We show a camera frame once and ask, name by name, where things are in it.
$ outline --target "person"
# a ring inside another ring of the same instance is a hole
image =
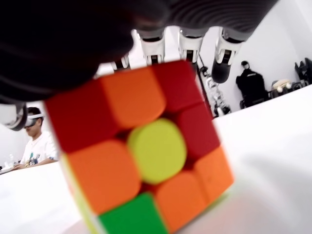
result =
[[[39,115],[41,111],[37,107],[28,107],[28,115]],[[40,166],[58,160],[58,152],[50,132],[42,132],[43,117],[38,117],[33,126],[25,127],[27,134],[32,138],[25,147],[25,152],[20,164],[13,170]]]

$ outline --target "table surface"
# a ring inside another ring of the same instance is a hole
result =
[[[214,120],[235,176],[178,234],[312,233],[312,86]],[[59,163],[0,176],[2,234],[87,234]]]
[[[9,169],[2,169],[2,170],[0,171],[0,175],[5,174],[5,173],[8,173],[8,172],[10,172],[11,170],[12,170],[12,168],[9,168]]]

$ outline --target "cube face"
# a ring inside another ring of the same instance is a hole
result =
[[[99,217],[109,234],[167,234],[149,193]]]
[[[99,223],[109,234],[175,232],[233,183],[184,61],[102,77],[45,105],[95,233]]]

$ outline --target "vr headset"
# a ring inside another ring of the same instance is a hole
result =
[[[33,116],[27,116],[27,120],[25,123],[25,127],[32,127],[35,125],[36,121],[38,118],[42,117],[43,118],[43,114],[37,114],[37,115],[33,115]]]

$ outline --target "orange cube tile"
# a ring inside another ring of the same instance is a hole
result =
[[[129,129],[157,119],[166,99],[150,67],[100,79],[119,126]]]
[[[126,145],[108,140],[67,155],[75,177],[96,214],[134,198],[140,176]]]
[[[151,190],[171,233],[183,227],[207,207],[198,179],[190,171],[182,171]]]
[[[194,171],[206,192],[209,204],[214,202],[234,182],[221,146],[199,159],[194,164]]]

